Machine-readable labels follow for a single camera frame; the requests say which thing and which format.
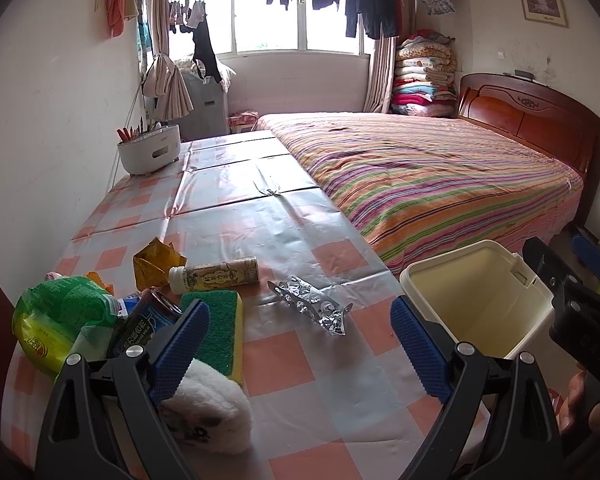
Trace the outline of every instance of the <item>window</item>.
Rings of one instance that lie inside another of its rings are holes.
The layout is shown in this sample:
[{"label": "window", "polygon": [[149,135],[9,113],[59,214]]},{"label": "window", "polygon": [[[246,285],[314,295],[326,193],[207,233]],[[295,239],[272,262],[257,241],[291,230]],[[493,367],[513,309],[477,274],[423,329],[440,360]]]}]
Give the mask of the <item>window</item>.
[{"label": "window", "polygon": [[[346,0],[340,5],[313,10],[312,0],[292,0],[288,10],[278,0],[204,0],[211,45],[216,54],[237,54],[264,50],[320,50],[361,56],[373,50],[373,41],[358,20],[356,38],[345,31]],[[190,57],[195,49],[192,35],[169,34],[170,57]]]}]

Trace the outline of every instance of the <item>plastic tablecloth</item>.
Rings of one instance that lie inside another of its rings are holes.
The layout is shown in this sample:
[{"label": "plastic tablecloth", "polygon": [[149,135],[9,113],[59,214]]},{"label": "plastic tablecloth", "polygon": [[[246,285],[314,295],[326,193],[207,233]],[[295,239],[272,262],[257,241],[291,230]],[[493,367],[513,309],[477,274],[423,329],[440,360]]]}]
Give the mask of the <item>plastic tablecloth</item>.
[{"label": "plastic tablecloth", "polygon": [[[96,270],[116,295],[136,290],[132,257],[158,237],[189,264],[256,256],[259,284],[244,300],[244,379],[252,447],[236,455],[183,452],[201,480],[395,480],[432,426],[424,392],[392,332],[400,284],[362,236],[270,132],[183,144],[179,160],[123,179],[65,249],[55,270]],[[278,301],[267,280],[296,274],[341,304],[332,336]],[[2,440],[35,464],[52,381],[16,346],[2,402]],[[146,473],[120,412],[111,413],[129,471]],[[478,414],[471,442],[484,434]]]}]

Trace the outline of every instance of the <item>white plush toy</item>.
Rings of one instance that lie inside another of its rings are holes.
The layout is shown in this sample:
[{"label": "white plush toy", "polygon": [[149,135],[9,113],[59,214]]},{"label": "white plush toy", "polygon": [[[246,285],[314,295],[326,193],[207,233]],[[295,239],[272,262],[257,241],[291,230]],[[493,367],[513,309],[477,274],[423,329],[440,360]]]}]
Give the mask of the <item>white plush toy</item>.
[{"label": "white plush toy", "polygon": [[251,408],[235,381],[193,359],[160,416],[176,440],[212,453],[242,453],[251,445]]}]

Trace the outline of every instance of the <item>green sponge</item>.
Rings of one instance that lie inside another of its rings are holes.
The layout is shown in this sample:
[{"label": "green sponge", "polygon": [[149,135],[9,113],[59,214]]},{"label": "green sponge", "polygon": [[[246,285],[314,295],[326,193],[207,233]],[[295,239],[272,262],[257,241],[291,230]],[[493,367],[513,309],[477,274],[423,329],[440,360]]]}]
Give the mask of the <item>green sponge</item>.
[{"label": "green sponge", "polygon": [[196,359],[242,386],[242,332],[244,311],[234,290],[190,292],[180,301],[184,312],[193,300],[209,307],[209,330],[196,352]]}]

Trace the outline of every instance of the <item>stack of folded blankets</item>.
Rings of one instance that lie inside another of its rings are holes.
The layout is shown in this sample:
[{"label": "stack of folded blankets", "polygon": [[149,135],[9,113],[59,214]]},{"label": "stack of folded blankets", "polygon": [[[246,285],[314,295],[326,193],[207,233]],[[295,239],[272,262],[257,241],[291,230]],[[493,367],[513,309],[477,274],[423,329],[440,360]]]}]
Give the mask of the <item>stack of folded blankets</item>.
[{"label": "stack of folded blankets", "polygon": [[395,56],[391,99],[396,114],[451,117],[456,110],[452,38],[419,30],[401,44]]}]

